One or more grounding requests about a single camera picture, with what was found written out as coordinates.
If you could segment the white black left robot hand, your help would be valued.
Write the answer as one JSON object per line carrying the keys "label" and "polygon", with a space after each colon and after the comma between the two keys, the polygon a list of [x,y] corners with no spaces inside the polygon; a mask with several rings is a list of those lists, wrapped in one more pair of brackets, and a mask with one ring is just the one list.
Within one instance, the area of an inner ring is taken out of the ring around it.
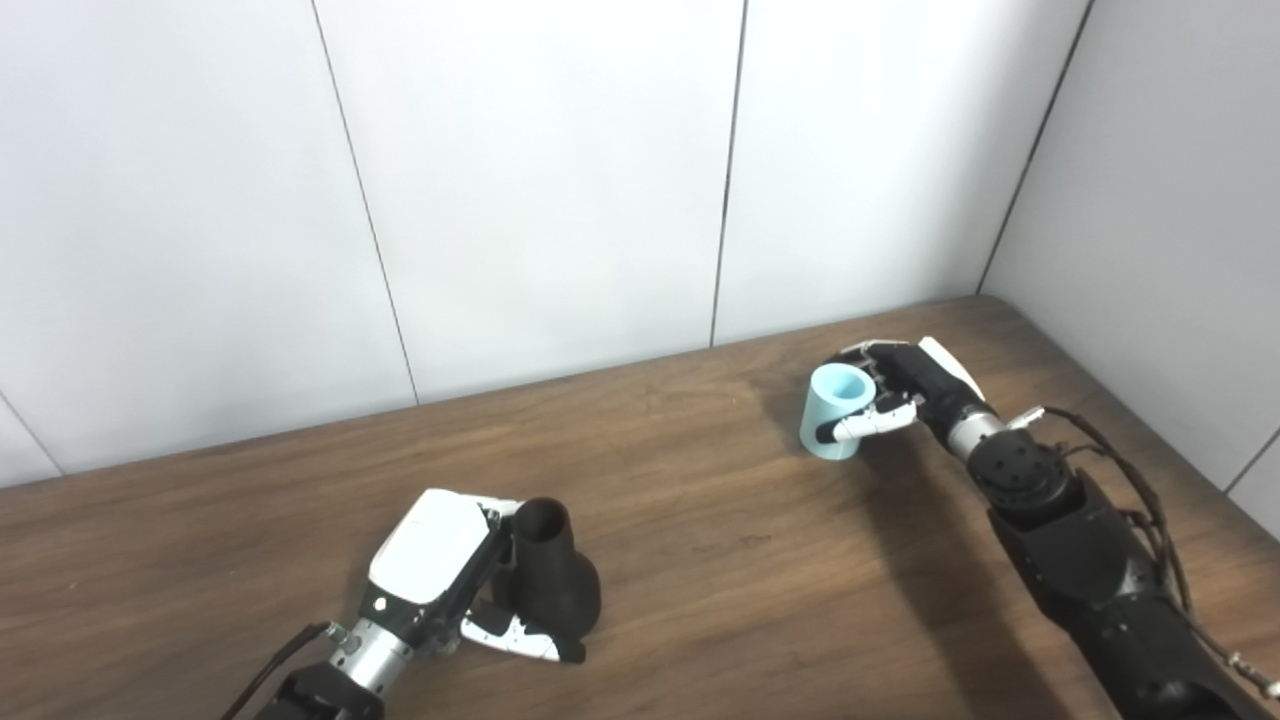
{"label": "white black left robot hand", "polygon": [[472,643],[582,664],[602,582],[558,500],[425,489],[383,541],[358,603],[361,650],[407,659]]}

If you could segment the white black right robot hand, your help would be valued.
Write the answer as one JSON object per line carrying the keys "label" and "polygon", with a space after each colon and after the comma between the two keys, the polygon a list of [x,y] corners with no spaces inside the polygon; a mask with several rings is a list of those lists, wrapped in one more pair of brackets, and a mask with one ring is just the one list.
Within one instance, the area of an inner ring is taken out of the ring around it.
{"label": "white black right robot hand", "polygon": [[973,415],[995,415],[966,368],[937,340],[916,342],[868,340],[829,357],[867,373],[873,383],[869,406],[822,421],[805,439],[837,445],[924,423],[943,443]]}

